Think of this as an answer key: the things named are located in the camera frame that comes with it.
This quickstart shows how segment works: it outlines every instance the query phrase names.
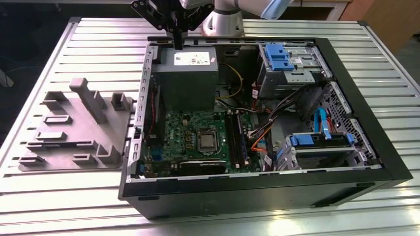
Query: slotted table surface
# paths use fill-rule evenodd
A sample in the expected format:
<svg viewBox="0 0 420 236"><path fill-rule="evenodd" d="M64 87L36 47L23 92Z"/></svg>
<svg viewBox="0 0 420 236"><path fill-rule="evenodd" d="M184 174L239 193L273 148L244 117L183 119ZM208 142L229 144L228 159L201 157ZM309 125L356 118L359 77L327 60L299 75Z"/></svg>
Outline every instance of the slotted table surface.
<svg viewBox="0 0 420 236"><path fill-rule="evenodd" d="M73 77L101 96L136 98L147 36L143 19L83 18L69 23L0 149L0 234L76 235L419 235L419 86L369 27L356 22L245 20L247 36L325 37L415 177L399 186L320 209L297 209L148 221L117 199L120 172L25 174L17 169L35 136L48 90L71 94ZM200 30L189 33L200 35Z"/></svg>

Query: ram slot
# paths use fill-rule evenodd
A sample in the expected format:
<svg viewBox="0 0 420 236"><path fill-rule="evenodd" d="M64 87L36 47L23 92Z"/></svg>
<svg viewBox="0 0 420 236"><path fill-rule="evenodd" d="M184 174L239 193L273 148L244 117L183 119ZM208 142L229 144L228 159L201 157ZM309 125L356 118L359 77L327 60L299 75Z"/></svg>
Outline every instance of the ram slot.
<svg viewBox="0 0 420 236"><path fill-rule="evenodd" d="M229 160L232 168L240 168L245 164L244 148L245 140L241 131L239 114L227 113L224 117L227 140L229 146Z"/></svg>
<svg viewBox="0 0 420 236"><path fill-rule="evenodd" d="M233 114L236 116L236 126L237 126L237 140L239 140L239 145L237 145L237 153L239 153L239 164L243 167L245 165L245 160L247 160L247 144L245 144L245 137L244 137L244 132L243 132L243 122L241 122L241 116L239 115L239 112Z"/></svg>

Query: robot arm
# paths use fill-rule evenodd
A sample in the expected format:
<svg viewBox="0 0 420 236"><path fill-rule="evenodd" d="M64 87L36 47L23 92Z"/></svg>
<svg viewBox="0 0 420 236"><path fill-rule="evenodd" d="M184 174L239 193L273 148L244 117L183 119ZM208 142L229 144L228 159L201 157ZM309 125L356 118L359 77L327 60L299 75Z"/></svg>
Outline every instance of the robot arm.
<svg viewBox="0 0 420 236"><path fill-rule="evenodd" d="M175 49L183 49L188 31L195 30L215 9L211 0L187 4L180 0L136 0L132 9L159 30L165 30L173 39Z"/></svg>
<svg viewBox="0 0 420 236"><path fill-rule="evenodd" d="M184 38L204 22L208 36L239 36L243 33L240 10L264 19L277 19L293 0L136 0L132 9L173 39L183 49Z"/></svg>

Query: blue plastic tab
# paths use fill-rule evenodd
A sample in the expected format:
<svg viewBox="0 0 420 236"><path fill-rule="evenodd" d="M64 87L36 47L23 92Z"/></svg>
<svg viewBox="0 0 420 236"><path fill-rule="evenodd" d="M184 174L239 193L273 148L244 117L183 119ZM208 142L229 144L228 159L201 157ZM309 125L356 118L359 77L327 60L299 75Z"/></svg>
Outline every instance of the blue plastic tab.
<svg viewBox="0 0 420 236"><path fill-rule="evenodd" d="M352 134L347 134L345 136L347 136L347 140L348 140L349 144L353 144L356 142L355 136Z"/></svg>
<svg viewBox="0 0 420 236"><path fill-rule="evenodd" d="M319 117L321 118L323 130L320 130L320 126L319 126ZM323 132L325 135L325 139L331 139L328 122L327 122L327 112L324 108L316 109L315 116L313 116L313 132Z"/></svg>
<svg viewBox="0 0 420 236"><path fill-rule="evenodd" d="M289 53L280 44L265 45L265 55L273 71L292 71L295 66L289 62Z"/></svg>
<svg viewBox="0 0 420 236"><path fill-rule="evenodd" d="M276 160L279 160L280 156L283 155L284 151L283 149L277 152L277 155L276 155Z"/></svg>
<svg viewBox="0 0 420 236"><path fill-rule="evenodd" d="M144 173L144 165L140 165L140 173Z"/></svg>
<svg viewBox="0 0 420 236"><path fill-rule="evenodd" d="M163 160L163 150L157 148L151 149L151 156L153 161L161 161Z"/></svg>
<svg viewBox="0 0 420 236"><path fill-rule="evenodd" d="M313 145L311 134L295 134L299 145Z"/></svg>
<svg viewBox="0 0 420 236"><path fill-rule="evenodd" d="M297 145L297 139L293 135L291 135L291 143L292 143L292 146Z"/></svg>

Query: white label sticker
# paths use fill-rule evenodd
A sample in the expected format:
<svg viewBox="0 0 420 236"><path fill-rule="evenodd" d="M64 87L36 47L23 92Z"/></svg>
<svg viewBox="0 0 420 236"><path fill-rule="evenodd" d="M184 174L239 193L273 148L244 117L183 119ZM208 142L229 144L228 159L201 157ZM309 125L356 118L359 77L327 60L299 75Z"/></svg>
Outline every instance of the white label sticker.
<svg viewBox="0 0 420 236"><path fill-rule="evenodd" d="M209 65L211 54L208 52L175 53L173 65Z"/></svg>
<svg viewBox="0 0 420 236"><path fill-rule="evenodd" d="M291 58L292 63L300 63L301 64L301 59L300 58Z"/></svg>
<svg viewBox="0 0 420 236"><path fill-rule="evenodd" d="M252 89L252 98L257 99L257 90Z"/></svg>
<svg viewBox="0 0 420 236"><path fill-rule="evenodd" d="M264 161L265 163L271 166L273 164L273 161L271 160L271 158L265 155L264 157Z"/></svg>

